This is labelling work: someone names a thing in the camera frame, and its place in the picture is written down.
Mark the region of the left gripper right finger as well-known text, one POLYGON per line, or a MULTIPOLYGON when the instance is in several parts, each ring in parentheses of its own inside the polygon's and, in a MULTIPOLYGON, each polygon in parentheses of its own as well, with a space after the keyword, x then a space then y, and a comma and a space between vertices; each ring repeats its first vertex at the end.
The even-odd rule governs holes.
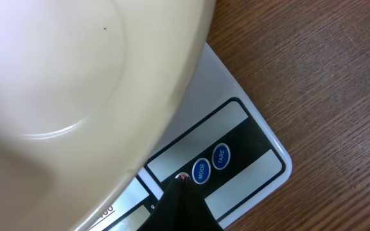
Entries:
POLYGON ((181 177, 180 228, 191 231, 223 231, 205 200, 188 177, 181 177))

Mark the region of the white digital kitchen scale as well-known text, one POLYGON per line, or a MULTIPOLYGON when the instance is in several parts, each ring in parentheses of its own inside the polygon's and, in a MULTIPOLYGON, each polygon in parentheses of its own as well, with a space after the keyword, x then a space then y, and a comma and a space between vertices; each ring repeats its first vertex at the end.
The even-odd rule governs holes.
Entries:
POLYGON ((225 228, 283 185, 291 172, 286 149, 214 51, 205 46, 154 154, 91 229, 138 229, 178 174, 189 175, 225 228))

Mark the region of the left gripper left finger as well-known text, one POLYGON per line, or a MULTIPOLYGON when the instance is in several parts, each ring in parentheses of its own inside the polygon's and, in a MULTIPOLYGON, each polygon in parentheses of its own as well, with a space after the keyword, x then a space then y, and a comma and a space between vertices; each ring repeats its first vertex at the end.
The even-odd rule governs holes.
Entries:
POLYGON ((182 230, 179 221, 181 190, 182 180, 179 178, 172 180, 153 212, 138 231, 182 230))

